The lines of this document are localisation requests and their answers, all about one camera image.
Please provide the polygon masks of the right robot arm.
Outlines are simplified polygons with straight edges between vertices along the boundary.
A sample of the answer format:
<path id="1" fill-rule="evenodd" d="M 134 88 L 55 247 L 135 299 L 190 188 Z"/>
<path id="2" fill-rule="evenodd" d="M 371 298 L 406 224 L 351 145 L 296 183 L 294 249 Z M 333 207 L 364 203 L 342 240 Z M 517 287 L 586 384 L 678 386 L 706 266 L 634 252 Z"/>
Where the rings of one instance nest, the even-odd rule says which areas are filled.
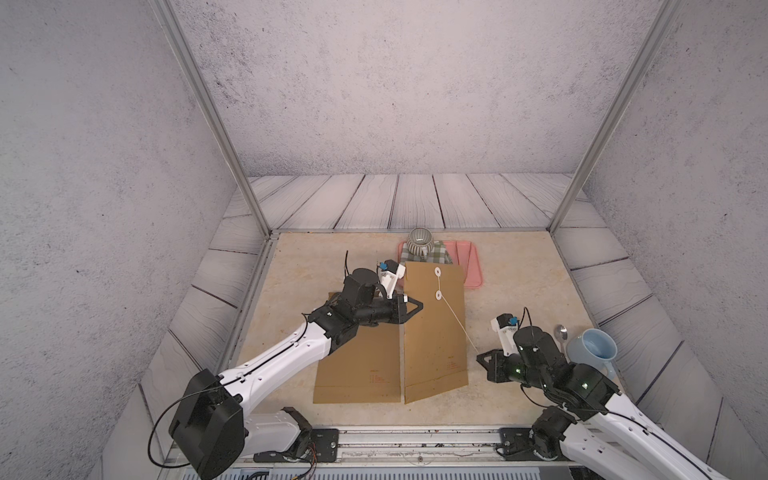
<path id="1" fill-rule="evenodd" d="M 567 459 L 604 479 L 721 478 L 598 369 L 568 361 L 549 333 L 510 313 L 490 324 L 501 346 L 476 357 L 488 381 L 538 389 L 550 402 L 527 434 L 497 445 L 503 459 Z"/>

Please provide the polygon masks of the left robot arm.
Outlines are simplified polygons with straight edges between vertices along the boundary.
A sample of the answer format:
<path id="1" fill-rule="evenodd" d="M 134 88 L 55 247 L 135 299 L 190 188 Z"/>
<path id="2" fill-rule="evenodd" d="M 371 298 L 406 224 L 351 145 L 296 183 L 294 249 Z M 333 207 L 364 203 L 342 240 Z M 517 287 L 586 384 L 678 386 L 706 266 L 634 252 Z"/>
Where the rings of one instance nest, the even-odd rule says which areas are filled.
<path id="1" fill-rule="evenodd" d="M 168 433 L 187 466 L 201 479 L 214 479 L 243 456 L 276 455 L 308 463 L 302 475 L 312 474 L 318 454 L 308 420 L 293 407 L 274 414 L 253 411 L 296 374 L 354 339 L 360 328 L 402 325 L 421 311 L 422 302 L 396 290 L 405 273 L 405 265 L 394 260 L 374 270 L 347 270 L 342 291 L 305 315 L 287 338 L 237 367 L 194 375 L 168 407 L 174 414 Z"/>

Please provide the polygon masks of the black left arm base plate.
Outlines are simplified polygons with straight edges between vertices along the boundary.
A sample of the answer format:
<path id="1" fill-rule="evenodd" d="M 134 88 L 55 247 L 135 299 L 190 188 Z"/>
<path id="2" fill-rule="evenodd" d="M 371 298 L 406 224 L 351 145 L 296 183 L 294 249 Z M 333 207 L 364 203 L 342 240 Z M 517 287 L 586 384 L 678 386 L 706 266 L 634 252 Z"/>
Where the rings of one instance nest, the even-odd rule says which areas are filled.
<path id="1" fill-rule="evenodd" d="M 253 455 L 255 463 L 297 463 L 314 461 L 335 463 L 338 458 L 340 431 L 335 428 L 303 432 L 284 452 L 262 452 Z"/>

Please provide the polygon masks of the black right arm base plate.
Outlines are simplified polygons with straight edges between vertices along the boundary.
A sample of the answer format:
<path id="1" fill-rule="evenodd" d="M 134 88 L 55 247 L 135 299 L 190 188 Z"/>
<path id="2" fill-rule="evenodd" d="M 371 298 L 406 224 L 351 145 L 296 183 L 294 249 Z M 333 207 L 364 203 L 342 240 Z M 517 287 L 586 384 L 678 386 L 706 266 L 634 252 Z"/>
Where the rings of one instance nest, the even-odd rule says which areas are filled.
<path id="1" fill-rule="evenodd" d="M 496 453 L 504 461 L 569 461 L 559 440 L 549 433 L 533 428 L 505 427 L 498 430 Z"/>

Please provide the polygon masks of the brown kraft file bag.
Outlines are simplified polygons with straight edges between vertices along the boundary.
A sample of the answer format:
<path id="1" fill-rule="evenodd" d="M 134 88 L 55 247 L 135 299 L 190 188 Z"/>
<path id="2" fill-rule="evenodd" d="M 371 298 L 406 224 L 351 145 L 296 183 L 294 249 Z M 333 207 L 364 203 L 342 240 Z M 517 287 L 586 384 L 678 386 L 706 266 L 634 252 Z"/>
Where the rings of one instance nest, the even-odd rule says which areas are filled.
<path id="1" fill-rule="evenodd" d="M 399 403 L 400 327 L 360 327 L 317 364 L 314 404 Z"/>

